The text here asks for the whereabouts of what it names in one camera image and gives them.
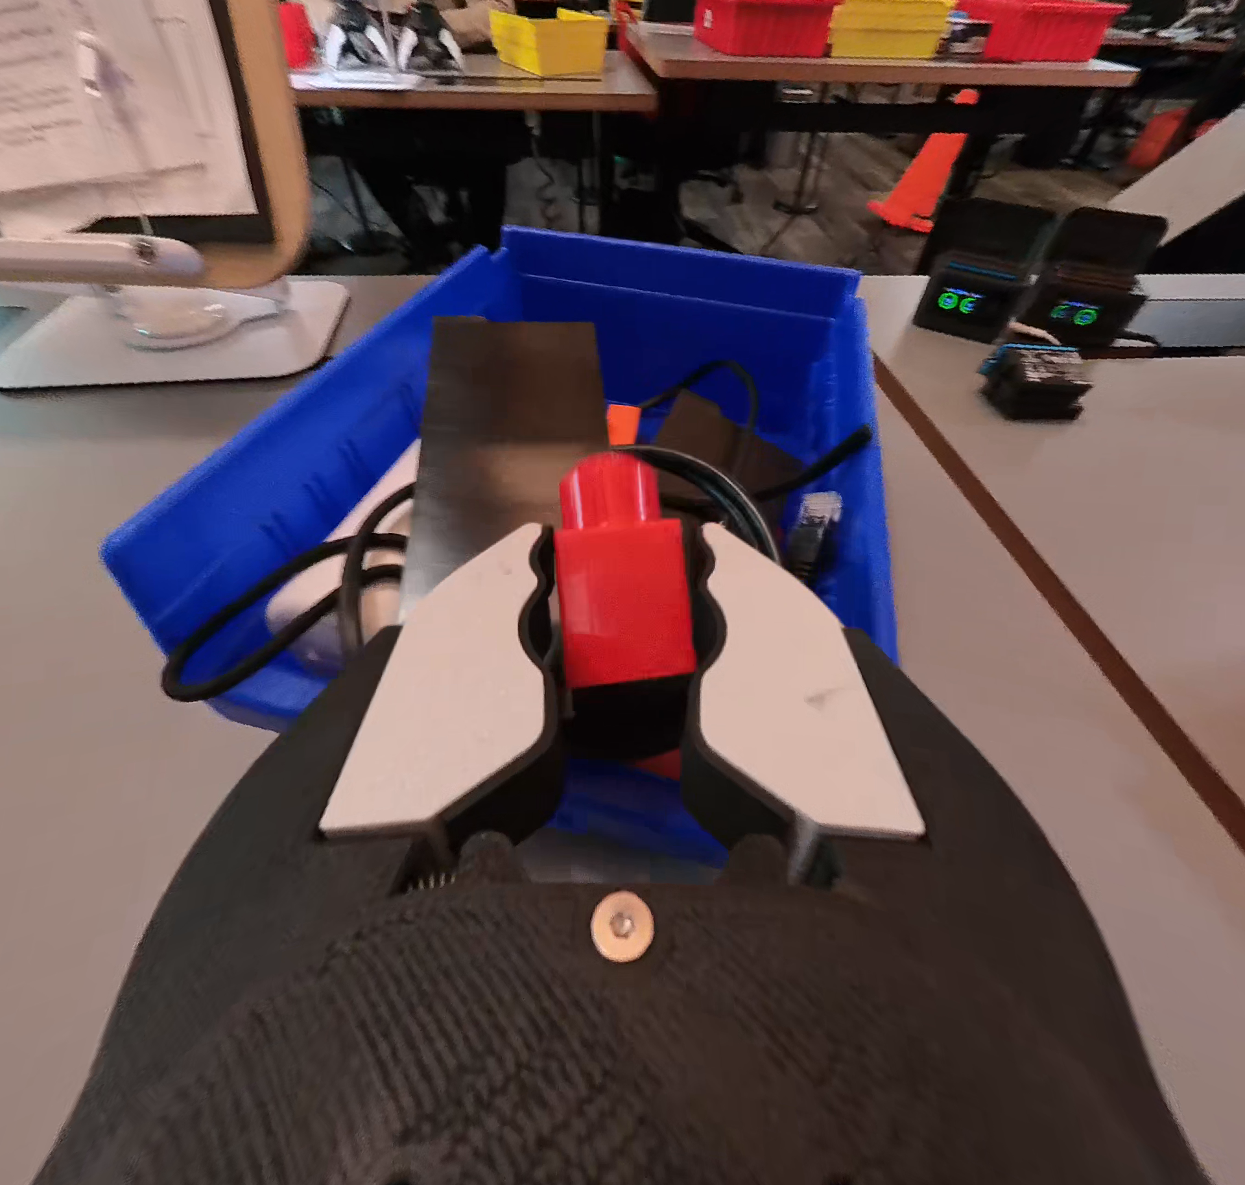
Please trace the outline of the red storage bin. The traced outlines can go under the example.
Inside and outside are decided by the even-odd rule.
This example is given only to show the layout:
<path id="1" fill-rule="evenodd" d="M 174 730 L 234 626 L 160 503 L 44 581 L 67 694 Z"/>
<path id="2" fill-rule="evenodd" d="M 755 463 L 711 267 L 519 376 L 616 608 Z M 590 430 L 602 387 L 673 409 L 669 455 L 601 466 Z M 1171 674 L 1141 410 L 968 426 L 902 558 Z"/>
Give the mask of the red storage bin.
<path id="1" fill-rule="evenodd" d="M 983 60 L 990 63 L 1091 62 L 1129 10 L 1098 0 L 954 2 L 970 20 L 989 24 Z"/>
<path id="2" fill-rule="evenodd" d="M 695 0 L 694 38 L 727 58 L 819 59 L 844 0 Z"/>

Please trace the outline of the red plastic block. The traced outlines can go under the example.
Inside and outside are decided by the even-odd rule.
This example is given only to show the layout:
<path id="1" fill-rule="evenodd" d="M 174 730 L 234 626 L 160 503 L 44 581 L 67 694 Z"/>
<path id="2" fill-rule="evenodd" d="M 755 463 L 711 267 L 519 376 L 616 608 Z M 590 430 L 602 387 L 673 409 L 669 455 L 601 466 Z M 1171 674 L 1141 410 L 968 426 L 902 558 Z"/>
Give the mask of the red plastic block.
<path id="1" fill-rule="evenodd" d="M 555 583 L 569 737 L 586 758 L 677 784 L 698 667 L 684 526 L 629 452 L 579 463 L 559 487 Z"/>

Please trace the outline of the grey desk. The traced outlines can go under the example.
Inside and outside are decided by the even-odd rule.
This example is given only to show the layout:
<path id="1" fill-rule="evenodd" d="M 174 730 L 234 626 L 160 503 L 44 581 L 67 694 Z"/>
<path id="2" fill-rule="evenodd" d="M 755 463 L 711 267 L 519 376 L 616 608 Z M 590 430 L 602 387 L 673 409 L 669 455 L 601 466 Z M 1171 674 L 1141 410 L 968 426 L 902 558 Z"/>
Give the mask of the grey desk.
<path id="1" fill-rule="evenodd" d="M 102 538 L 291 383 L 3 398 L 2 1173 L 31 1183 L 187 852 L 273 741 L 159 690 Z M 882 399 L 905 672 L 1098 922 L 1159 1081 L 1243 1183 L 1243 852 Z"/>

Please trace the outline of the background wooden table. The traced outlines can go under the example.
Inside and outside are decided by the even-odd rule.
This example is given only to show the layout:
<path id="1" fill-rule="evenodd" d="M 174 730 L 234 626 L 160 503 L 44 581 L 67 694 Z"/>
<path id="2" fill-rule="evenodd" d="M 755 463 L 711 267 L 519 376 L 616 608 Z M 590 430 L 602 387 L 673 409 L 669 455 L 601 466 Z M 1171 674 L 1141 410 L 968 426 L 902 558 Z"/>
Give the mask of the background wooden table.
<path id="1" fill-rule="evenodd" d="M 655 185 L 665 223 L 702 166 L 730 166 L 745 141 L 772 133 L 964 135 L 936 198 L 970 198 L 990 151 L 1008 135 L 1066 137 L 1091 98 L 1133 88 L 1137 69 L 1083 63 L 916 59 L 733 58 L 690 27 L 631 24 L 624 42 L 658 92 Z"/>
<path id="2" fill-rule="evenodd" d="M 619 52 L 586 78 L 537 78 L 470 56 L 456 76 L 404 76 L 388 88 L 349 85 L 330 71 L 297 74 L 291 85 L 308 155 L 341 160 L 359 213 L 365 187 L 417 256 L 433 241 L 497 244 L 506 173 L 531 149 L 533 123 L 547 117 L 581 126 L 569 137 L 580 162 L 598 166 L 608 227 L 613 133 L 626 119 L 659 112 L 652 83 Z"/>

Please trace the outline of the printed instruction sheets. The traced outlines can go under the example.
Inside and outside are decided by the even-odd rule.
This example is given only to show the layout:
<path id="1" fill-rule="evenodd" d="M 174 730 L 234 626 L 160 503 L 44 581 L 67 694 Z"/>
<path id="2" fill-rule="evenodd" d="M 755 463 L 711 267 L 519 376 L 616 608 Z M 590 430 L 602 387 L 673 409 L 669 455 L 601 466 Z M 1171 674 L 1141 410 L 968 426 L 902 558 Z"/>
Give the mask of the printed instruction sheets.
<path id="1" fill-rule="evenodd" d="M 226 0 L 2 0 L 3 237 L 260 219 Z"/>

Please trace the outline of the blue plastic bin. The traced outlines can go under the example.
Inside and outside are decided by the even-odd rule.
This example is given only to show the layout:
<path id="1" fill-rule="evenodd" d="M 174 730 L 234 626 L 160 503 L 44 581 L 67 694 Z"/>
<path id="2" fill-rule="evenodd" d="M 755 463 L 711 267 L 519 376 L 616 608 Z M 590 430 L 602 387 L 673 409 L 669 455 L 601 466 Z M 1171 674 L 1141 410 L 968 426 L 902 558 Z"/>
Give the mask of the blue plastic bin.
<path id="1" fill-rule="evenodd" d="M 102 562 L 162 651 L 227 602 L 319 545 L 416 441 L 434 323 L 584 323 L 595 328 L 606 403 L 644 403 L 712 362 L 747 369 L 758 434 L 818 462 L 877 427 L 861 276 L 829 267 L 509 228 L 435 278 L 102 544 Z M 900 645 L 879 442 L 813 488 L 845 519 L 818 598 L 895 665 Z M 725 849 L 669 780 L 619 763 L 572 762 L 552 826 L 674 859 L 722 866 Z"/>

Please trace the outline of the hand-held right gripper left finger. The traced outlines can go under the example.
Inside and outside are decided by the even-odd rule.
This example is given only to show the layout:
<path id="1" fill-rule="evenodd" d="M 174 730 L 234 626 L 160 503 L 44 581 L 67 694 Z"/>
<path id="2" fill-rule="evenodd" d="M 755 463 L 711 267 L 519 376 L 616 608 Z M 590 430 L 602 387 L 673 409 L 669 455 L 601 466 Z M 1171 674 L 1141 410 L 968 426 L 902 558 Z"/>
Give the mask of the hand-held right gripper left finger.
<path id="1" fill-rule="evenodd" d="M 522 527 L 420 598 L 320 819 L 329 841 L 526 841 L 566 787 L 554 530 Z"/>

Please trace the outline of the orange traffic cone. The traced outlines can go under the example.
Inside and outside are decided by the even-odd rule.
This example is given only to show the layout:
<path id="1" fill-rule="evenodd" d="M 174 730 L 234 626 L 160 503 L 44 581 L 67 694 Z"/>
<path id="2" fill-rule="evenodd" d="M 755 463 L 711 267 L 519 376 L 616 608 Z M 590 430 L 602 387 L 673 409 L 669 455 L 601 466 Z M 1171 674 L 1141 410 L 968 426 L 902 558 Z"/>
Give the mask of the orange traffic cone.
<path id="1" fill-rule="evenodd" d="M 968 141 L 966 134 L 930 135 L 893 191 L 866 203 L 868 212 L 890 228 L 932 234 L 943 195 Z"/>

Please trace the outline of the black charger with display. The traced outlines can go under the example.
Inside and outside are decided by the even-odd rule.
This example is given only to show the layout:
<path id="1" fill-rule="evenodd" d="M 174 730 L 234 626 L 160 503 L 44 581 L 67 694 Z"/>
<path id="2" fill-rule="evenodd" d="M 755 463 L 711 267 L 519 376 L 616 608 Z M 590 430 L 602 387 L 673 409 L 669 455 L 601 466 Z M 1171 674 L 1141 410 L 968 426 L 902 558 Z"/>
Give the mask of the black charger with display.
<path id="1" fill-rule="evenodd" d="M 1168 227 L 1157 214 L 1089 208 L 1066 214 L 1020 299 L 1014 331 L 1041 331 L 1082 353 L 1115 346 L 1148 301 L 1140 276 Z"/>
<path id="2" fill-rule="evenodd" d="M 993 344 L 1016 315 L 1058 224 L 1045 209 L 968 198 L 951 202 L 923 252 L 923 331 Z"/>

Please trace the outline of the blue and black block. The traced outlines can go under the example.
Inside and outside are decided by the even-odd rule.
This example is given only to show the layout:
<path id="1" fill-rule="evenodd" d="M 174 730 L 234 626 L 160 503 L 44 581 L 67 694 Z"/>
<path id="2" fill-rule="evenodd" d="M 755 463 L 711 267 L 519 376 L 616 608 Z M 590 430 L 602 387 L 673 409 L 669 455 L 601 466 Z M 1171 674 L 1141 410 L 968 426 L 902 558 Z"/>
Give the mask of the blue and black block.
<path id="1" fill-rule="evenodd" d="M 1012 421 L 1077 420 L 1094 387 L 1079 349 L 1019 321 L 1009 321 L 977 376 L 982 398 Z"/>

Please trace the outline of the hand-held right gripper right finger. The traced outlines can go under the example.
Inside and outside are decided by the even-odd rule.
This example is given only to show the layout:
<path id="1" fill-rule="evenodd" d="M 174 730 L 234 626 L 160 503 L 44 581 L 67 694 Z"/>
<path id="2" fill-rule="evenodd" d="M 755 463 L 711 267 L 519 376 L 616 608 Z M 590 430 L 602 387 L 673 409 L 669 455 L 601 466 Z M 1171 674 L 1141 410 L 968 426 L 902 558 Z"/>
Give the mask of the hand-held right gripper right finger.
<path id="1" fill-rule="evenodd" d="M 923 838 L 841 620 L 722 526 L 701 531 L 701 556 L 680 784 L 688 812 L 719 841 Z"/>

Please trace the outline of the black power adapter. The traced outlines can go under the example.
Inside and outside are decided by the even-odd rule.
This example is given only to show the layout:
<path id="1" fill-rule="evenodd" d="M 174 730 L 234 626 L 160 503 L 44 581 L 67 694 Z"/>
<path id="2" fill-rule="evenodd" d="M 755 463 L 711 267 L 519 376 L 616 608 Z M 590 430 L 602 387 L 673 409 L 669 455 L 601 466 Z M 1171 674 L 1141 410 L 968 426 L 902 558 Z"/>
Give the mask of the black power adapter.
<path id="1" fill-rule="evenodd" d="M 752 495 L 804 469 L 804 462 L 786 445 L 747 431 L 713 401 L 691 390 L 680 391 L 652 424 L 649 445 L 708 462 Z"/>

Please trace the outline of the wooden document stand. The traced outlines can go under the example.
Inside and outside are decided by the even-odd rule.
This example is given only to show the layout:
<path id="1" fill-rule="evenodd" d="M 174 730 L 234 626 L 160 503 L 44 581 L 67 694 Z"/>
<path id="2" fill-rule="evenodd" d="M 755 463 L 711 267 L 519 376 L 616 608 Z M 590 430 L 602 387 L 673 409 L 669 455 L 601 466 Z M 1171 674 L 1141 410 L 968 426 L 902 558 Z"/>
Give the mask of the wooden document stand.
<path id="1" fill-rule="evenodd" d="M 5 394 L 283 380 L 329 353 L 348 291 L 288 281 L 312 217 L 277 0 L 226 2 L 260 219 L 3 237 Z"/>

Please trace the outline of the clear network plug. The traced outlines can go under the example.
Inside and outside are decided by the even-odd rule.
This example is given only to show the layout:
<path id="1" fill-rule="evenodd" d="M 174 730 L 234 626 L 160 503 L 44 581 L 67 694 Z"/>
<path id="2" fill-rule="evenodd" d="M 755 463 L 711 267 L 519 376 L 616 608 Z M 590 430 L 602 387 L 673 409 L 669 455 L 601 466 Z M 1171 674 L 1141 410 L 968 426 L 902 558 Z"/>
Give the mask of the clear network plug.
<path id="1" fill-rule="evenodd" d="M 787 572 L 811 590 L 837 562 L 844 510 L 838 492 L 802 495 L 798 516 L 787 534 L 786 560 Z"/>

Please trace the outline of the yellow storage bin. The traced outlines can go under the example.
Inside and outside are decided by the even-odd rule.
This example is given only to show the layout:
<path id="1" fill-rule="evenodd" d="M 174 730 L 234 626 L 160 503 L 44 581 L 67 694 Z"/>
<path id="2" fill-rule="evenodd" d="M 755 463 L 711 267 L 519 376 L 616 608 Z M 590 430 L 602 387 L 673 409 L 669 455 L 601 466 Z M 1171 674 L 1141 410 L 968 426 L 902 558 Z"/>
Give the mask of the yellow storage bin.
<path id="1" fill-rule="evenodd" d="M 938 55 L 955 0 L 837 0 L 834 59 L 929 60 Z"/>
<path id="2" fill-rule="evenodd" d="M 492 45 L 499 62 L 537 78 L 597 78 L 604 73 L 611 27 L 584 12 L 559 10 L 533 20 L 492 10 Z"/>

